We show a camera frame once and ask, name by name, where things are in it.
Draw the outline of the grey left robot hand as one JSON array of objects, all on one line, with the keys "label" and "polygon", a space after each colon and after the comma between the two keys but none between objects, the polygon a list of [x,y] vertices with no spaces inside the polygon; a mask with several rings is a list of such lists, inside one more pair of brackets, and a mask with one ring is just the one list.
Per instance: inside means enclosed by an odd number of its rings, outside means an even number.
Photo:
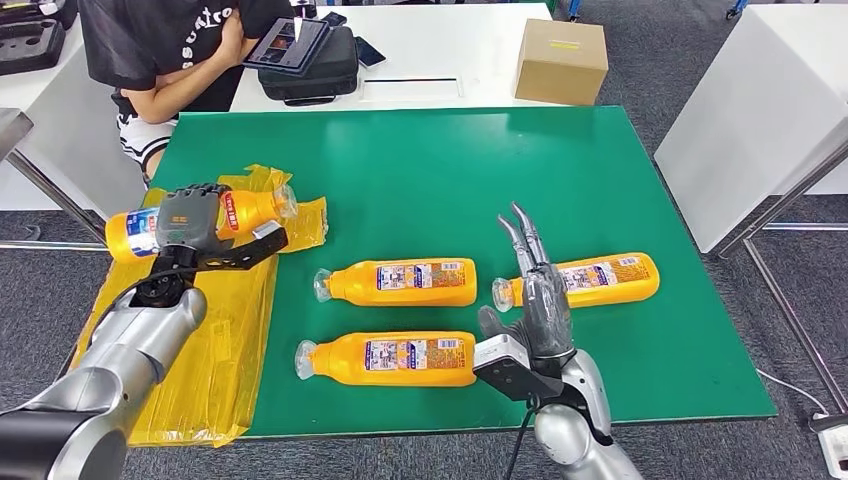
[{"label": "grey left robot hand", "polygon": [[159,206],[155,239],[161,249],[183,245],[200,253],[217,254],[233,246],[218,236],[220,197],[231,188],[224,184],[192,184],[168,192]]}]

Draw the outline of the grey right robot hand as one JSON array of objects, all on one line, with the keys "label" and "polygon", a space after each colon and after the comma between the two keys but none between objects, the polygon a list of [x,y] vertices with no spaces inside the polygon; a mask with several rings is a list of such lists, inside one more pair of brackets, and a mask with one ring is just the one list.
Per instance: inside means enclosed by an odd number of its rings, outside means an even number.
[{"label": "grey right robot hand", "polygon": [[535,223],[517,203],[511,210],[517,224],[500,215],[499,224],[507,232],[522,274],[523,316],[504,324],[495,309],[478,310],[478,323],[484,337],[508,334],[523,345],[535,361],[566,360],[576,348],[573,344],[572,319],[562,276],[551,262]]}]

